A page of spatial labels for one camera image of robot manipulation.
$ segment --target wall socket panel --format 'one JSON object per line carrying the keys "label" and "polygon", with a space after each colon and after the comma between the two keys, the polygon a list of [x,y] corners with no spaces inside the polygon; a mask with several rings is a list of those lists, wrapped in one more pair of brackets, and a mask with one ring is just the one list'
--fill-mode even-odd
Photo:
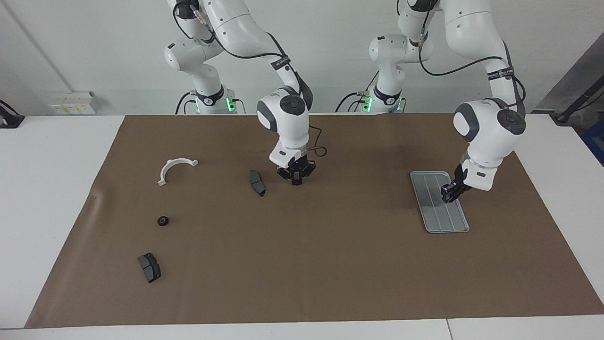
{"label": "wall socket panel", "polygon": [[74,92],[53,99],[50,107],[55,114],[96,114],[100,108],[91,92]]}

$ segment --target brown paper sheet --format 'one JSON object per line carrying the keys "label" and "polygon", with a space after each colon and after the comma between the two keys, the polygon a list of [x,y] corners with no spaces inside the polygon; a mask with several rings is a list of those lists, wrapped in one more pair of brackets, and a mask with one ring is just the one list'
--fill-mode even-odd
{"label": "brown paper sheet", "polygon": [[[311,122],[329,154],[292,187],[255,117],[127,117],[27,327],[604,313],[516,155],[491,192],[462,197],[468,234],[432,235],[409,174],[458,165],[452,116]],[[179,157],[199,165],[159,187]],[[162,271],[152,284],[147,252]]]}

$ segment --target silver tray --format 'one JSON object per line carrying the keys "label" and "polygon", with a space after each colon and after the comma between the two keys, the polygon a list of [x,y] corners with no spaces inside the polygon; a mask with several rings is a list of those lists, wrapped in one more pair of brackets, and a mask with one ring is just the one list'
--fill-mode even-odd
{"label": "silver tray", "polygon": [[440,188],[451,182],[447,172],[414,171],[411,181],[428,232],[448,234],[470,231],[459,200],[445,203],[440,195]]}

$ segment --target black cable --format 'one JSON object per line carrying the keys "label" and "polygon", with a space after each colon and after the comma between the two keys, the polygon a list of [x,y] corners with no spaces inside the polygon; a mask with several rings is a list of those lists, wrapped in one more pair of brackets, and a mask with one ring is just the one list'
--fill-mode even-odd
{"label": "black cable", "polygon": [[[425,32],[425,31],[426,31],[426,23],[428,22],[428,18],[429,18],[429,16],[430,16],[430,12],[431,12],[431,11],[432,11],[432,10],[429,10],[429,11],[426,13],[426,18],[423,20],[422,32]],[[448,71],[448,72],[444,72],[444,73],[432,73],[432,72],[428,71],[428,69],[427,69],[427,68],[425,67],[425,65],[423,64],[423,60],[422,60],[422,48],[421,48],[421,47],[420,47],[420,48],[419,48],[419,50],[418,50],[418,57],[419,57],[419,64],[422,66],[423,70],[424,70],[426,73],[428,73],[429,75],[431,75],[431,76],[435,76],[435,77],[447,76],[447,75],[449,75],[449,74],[452,74],[452,73],[455,73],[455,72],[461,71],[461,70],[463,70],[463,69],[465,69],[465,68],[468,68],[468,67],[470,67],[470,66],[476,65],[476,64],[478,64],[478,63],[480,63],[480,62],[483,62],[483,61],[487,61],[487,60],[491,60],[491,59],[503,60],[503,58],[502,58],[502,57],[499,57],[499,56],[485,57],[485,58],[482,58],[482,59],[479,59],[479,60],[475,60],[475,61],[473,61],[473,62],[471,62],[471,63],[469,63],[469,64],[466,64],[466,65],[464,65],[464,66],[462,66],[462,67],[458,67],[458,68],[456,68],[456,69],[454,69],[454,70],[452,70],[452,71]],[[522,97],[520,98],[520,102],[524,102],[524,100],[525,100],[525,99],[526,99],[526,97],[527,97],[527,90],[526,90],[526,87],[524,87],[524,84],[523,84],[523,83],[520,81],[520,79],[518,79],[516,76],[512,76],[512,79],[513,79],[513,81],[514,81],[514,82],[518,83],[518,85],[520,85],[520,87],[522,88]],[[511,107],[511,106],[518,106],[518,105],[519,105],[519,103],[518,103],[518,102],[516,102],[516,103],[514,103],[513,105],[509,105],[508,107]]]}
{"label": "black cable", "polygon": [[603,95],[604,95],[604,92],[600,93],[600,95],[597,96],[594,100],[592,100],[591,103],[585,104],[584,106],[578,108],[575,112],[580,111],[580,110],[582,110],[584,108],[587,108],[587,107],[595,104],[595,102],[597,102],[600,98],[602,98]]}
{"label": "black cable", "polygon": [[523,102],[527,98],[527,88],[524,87],[524,84],[516,76],[512,76],[512,79],[522,88],[522,97],[520,98],[520,101]]}
{"label": "black cable", "polygon": [[277,38],[275,38],[275,36],[272,35],[271,32],[266,32],[266,34],[268,34],[268,36],[271,37],[273,43],[275,44],[275,46],[277,46],[277,48],[279,49],[279,52],[281,52],[281,57],[285,57],[285,50],[283,49],[283,47],[281,47],[281,44],[279,44],[279,41],[277,41]]}
{"label": "black cable", "polygon": [[8,109],[10,109],[10,111],[14,112],[17,116],[20,116],[19,113],[15,109],[13,109],[12,106],[7,104],[4,100],[0,100],[0,104],[6,106]]}
{"label": "black cable", "polygon": [[[376,80],[376,78],[378,77],[378,74],[379,74],[379,70],[376,72],[376,74],[373,76],[373,78],[371,78],[371,81],[369,82],[369,85],[367,85],[367,87],[365,88],[365,92],[369,91],[369,88],[371,87],[371,85],[373,84],[373,82],[374,82],[374,81]],[[355,112],[356,112],[356,110],[358,110],[358,109],[359,109],[359,104],[360,104],[360,103],[357,103],[357,104],[356,104],[356,107],[355,107]]]}
{"label": "black cable", "polygon": [[346,99],[352,97],[352,96],[356,96],[356,92],[352,92],[352,93],[348,93],[338,104],[338,107],[336,107],[336,111],[334,112],[338,112],[340,107],[342,107],[342,104],[346,101]]}
{"label": "black cable", "polygon": [[401,100],[405,101],[405,105],[403,106],[403,111],[401,111],[400,113],[405,113],[405,108],[407,107],[407,98],[402,98]]}
{"label": "black cable", "polygon": [[362,104],[362,103],[364,103],[364,102],[365,102],[364,100],[357,100],[357,101],[355,101],[355,102],[352,102],[352,104],[350,104],[350,106],[348,107],[348,111],[346,111],[346,112],[350,112],[350,109],[352,109],[352,105],[356,104],[356,105],[357,105],[357,107],[358,107],[358,105],[359,105],[359,104]]}
{"label": "black cable", "polygon": [[205,39],[199,39],[199,40],[210,45],[211,43],[214,42],[214,40],[216,40],[216,31],[212,30],[210,33],[211,33],[211,36],[210,36],[209,40],[205,40]]}
{"label": "black cable", "polygon": [[[309,125],[309,128],[319,131],[319,134],[316,136],[316,139],[315,139],[315,146],[310,148],[309,151],[314,151],[315,155],[319,158],[325,157],[327,155],[327,148],[325,146],[317,146],[317,144],[319,143],[319,138],[321,138],[321,134],[323,133],[323,129],[317,128],[312,125]],[[323,154],[319,155],[317,150],[323,150],[325,152]]]}
{"label": "black cable", "polygon": [[184,107],[184,109],[183,109],[183,111],[185,111],[185,116],[187,115],[187,104],[189,104],[189,103],[193,103],[193,104],[197,105],[197,102],[196,102],[195,100],[188,100],[188,101],[185,103],[185,107]]}
{"label": "black cable", "polygon": [[245,103],[241,99],[233,99],[233,102],[240,102],[243,106],[243,113],[248,114],[248,112],[245,110]]}
{"label": "black cable", "polygon": [[191,91],[188,91],[187,93],[183,94],[181,99],[178,101],[178,105],[176,106],[176,112],[174,113],[175,116],[178,116],[178,111],[180,111],[181,109],[182,102],[187,96],[191,96]]}
{"label": "black cable", "polygon": [[278,54],[278,53],[261,53],[261,54],[257,54],[255,56],[249,56],[249,57],[244,57],[244,56],[238,56],[234,53],[231,53],[229,50],[227,50],[224,45],[222,45],[222,43],[220,42],[220,39],[218,39],[218,37],[216,36],[216,33],[214,32],[214,30],[211,31],[212,34],[214,35],[216,42],[218,43],[218,45],[220,45],[220,47],[222,47],[223,50],[225,50],[225,52],[227,52],[228,54],[234,56],[235,58],[239,58],[239,59],[255,59],[255,58],[260,58],[260,57],[267,57],[267,56],[275,56],[275,57],[279,57],[279,58],[283,58],[285,56]]}
{"label": "black cable", "polygon": [[189,39],[193,40],[193,37],[192,37],[192,36],[189,36],[189,35],[187,34],[187,32],[185,32],[185,30],[183,30],[183,29],[182,29],[182,27],[181,27],[180,23],[179,23],[179,22],[178,22],[178,20],[176,19],[176,9],[178,8],[178,5],[180,5],[180,4],[185,4],[185,5],[186,5],[186,3],[185,3],[184,1],[179,1],[179,2],[177,2],[177,3],[174,5],[174,8],[172,9],[172,16],[174,17],[174,22],[176,23],[176,26],[178,26],[178,28],[180,28],[180,29],[181,29],[181,32],[182,32],[182,34],[184,34],[184,35],[185,35],[185,37],[187,37],[187,38],[189,38]]}
{"label": "black cable", "polygon": [[[426,18],[423,20],[422,31],[426,31],[426,23],[428,22],[428,17],[430,16],[430,12],[431,12],[431,10],[426,13]],[[435,76],[435,77],[447,76],[449,74],[461,71],[461,70],[463,70],[465,68],[468,68],[468,67],[470,67],[472,65],[478,64],[479,62],[483,62],[483,61],[486,61],[486,60],[491,60],[491,59],[503,60],[502,57],[498,57],[498,56],[485,57],[485,58],[482,58],[482,59],[479,59],[479,60],[475,60],[475,61],[473,61],[473,62],[471,62],[471,63],[469,63],[467,65],[464,65],[462,67],[458,67],[458,68],[456,68],[456,69],[454,69],[452,71],[449,71],[449,72],[432,73],[432,72],[428,71],[428,69],[423,64],[423,60],[422,60],[422,48],[421,47],[419,48],[418,54],[419,54],[419,64],[422,66],[423,70],[426,73],[428,73],[429,75]]]}

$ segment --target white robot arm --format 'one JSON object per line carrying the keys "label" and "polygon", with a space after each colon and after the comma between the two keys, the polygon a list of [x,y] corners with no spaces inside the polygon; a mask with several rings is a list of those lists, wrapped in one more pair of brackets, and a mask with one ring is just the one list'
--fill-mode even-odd
{"label": "white robot arm", "polygon": [[[196,21],[188,19],[182,28],[204,48],[204,54],[198,60],[202,60],[203,56],[207,60],[224,50],[240,59],[262,57],[271,63],[284,86],[260,99],[257,115],[264,127],[279,135],[279,141],[269,157],[278,166],[277,172],[283,178],[292,180],[294,185],[302,184],[302,178],[315,169],[315,163],[307,159],[308,110],[312,106],[313,95],[292,67],[289,56],[275,37],[256,24],[243,0],[169,0],[169,3],[177,7],[186,6],[190,12],[183,7],[183,17],[196,18]],[[174,51],[167,51],[167,56],[168,53],[171,53],[170,56],[175,54]],[[187,53],[193,55],[198,52],[189,49]],[[198,79],[203,78],[204,83],[212,80],[213,89],[218,88],[220,80],[217,73],[214,76],[211,68],[202,70],[198,73],[201,74]]]}
{"label": "white robot arm", "polygon": [[220,81],[218,71],[206,61],[223,52],[211,33],[195,18],[189,4],[168,0],[176,23],[190,39],[181,39],[164,49],[164,57],[172,68],[185,72],[193,79],[197,106],[201,114],[235,114],[234,92]]}
{"label": "white robot arm", "polygon": [[[444,76],[482,63],[487,71],[492,97],[461,104],[454,116],[455,129],[469,147],[455,171],[455,180],[442,187],[443,200],[455,201],[477,188],[489,191],[497,168],[520,140],[526,128],[525,109],[518,91],[509,51],[491,15],[488,0],[402,0],[399,28],[403,36],[385,36],[371,44],[371,57],[380,66],[380,79],[371,94],[372,111],[391,111],[402,89],[401,63],[420,63],[433,76]],[[445,14],[449,47],[474,60],[447,73],[432,73],[426,61],[433,52],[428,25],[435,11]]]}

